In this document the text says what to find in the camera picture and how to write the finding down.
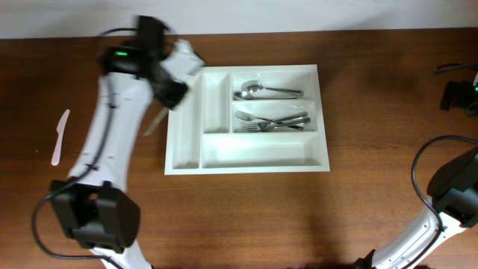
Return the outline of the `steel table knife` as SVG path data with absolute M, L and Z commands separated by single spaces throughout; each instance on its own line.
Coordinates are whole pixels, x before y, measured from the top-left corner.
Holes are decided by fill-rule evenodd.
M 163 121 L 163 119 L 169 114 L 169 111 L 170 110 L 168 108 L 162 108 L 161 111 L 154 118 L 154 120 L 151 122 L 148 129 L 145 130 L 145 132 L 143 133 L 143 136 L 147 137 L 151 133 L 153 133 L 153 131 L 156 130 L 158 125 Z

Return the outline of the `steel tablespoon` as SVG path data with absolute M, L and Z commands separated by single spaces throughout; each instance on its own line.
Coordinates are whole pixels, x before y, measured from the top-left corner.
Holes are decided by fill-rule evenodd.
M 245 100 L 245 101 L 297 99 L 296 96 L 288 96 L 284 98 L 254 97 L 251 93 L 244 93 L 244 92 L 234 92 L 233 96 L 238 100 Z
M 254 92 L 258 92 L 260 90 L 271 90 L 271 91 L 275 91 L 275 92 L 279 92 L 279 93 L 290 94 L 290 95 L 293 95 L 293 96 L 303 96 L 304 95 L 304 92 L 302 90 L 290 90 L 290 89 L 266 87 L 260 81 L 257 81 L 257 80 L 245 81 L 241 85 L 241 90 L 243 92 L 247 92 L 247 93 L 254 93 Z

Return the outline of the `steel fork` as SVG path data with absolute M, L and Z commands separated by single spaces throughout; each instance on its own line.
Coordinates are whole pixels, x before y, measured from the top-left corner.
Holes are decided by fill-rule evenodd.
M 293 114 L 293 115 L 290 115 L 290 116 L 287 116 L 287 117 L 283 117 L 283 118 L 279 118 L 279 119 L 275 119 L 275 120 L 271 120 L 271 121 L 263 121 L 263 122 L 286 122 L 286 121 L 301 118 L 301 117 L 308 117 L 308 112 L 303 111 L 303 112 L 300 112 L 298 114 Z
M 311 122 L 310 117 L 301 117 L 286 122 L 260 122 L 250 123 L 246 125 L 246 129 L 250 132 L 271 132 L 279 128 L 291 128 L 302 130 L 303 126 Z
M 263 117 L 257 117 L 253 114 L 249 114 L 243 111 L 235 111 L 234 116 L 238 118 L 239 120 L 244 120 L 247 121 L 248 124 L 250 123 L 260 123 L 263 121 L 271 121 L 269 119 L 263 118 Z

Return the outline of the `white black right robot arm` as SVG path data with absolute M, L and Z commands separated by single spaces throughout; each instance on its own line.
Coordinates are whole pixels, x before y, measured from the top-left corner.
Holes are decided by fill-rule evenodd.
M 418 161 L 426 148 L 445 140 L 474 147 L 440 167 L 422 194 L 416 179 Z M 444 135 L 427 141 L 412 162 L 411 180 L 424 204 L 419 215 L 393 241 L 357 259 L 354 268 L 415 268 L 440 244 L 477 225 L 476 140 Z

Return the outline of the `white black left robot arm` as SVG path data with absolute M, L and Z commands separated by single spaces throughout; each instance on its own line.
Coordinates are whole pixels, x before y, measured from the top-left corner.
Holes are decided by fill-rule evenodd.
M 65 236 L 90 254 L 48 255 L 99 259 L 107 268 L 151 267 L 137 242 L 140 208 L 126 194 L 128 165 L 152 100 L 174 109 L 188 91 L 189 72 L 204 64 L 184 40 L 169 51 L 168 29 L 155 17 L 138 16 L 135 36 L 99 56 L 99 96 L 81 154 L 65 180 L 52 181 L 31 217 L 38 240 L 37 215 L 50 202 Z

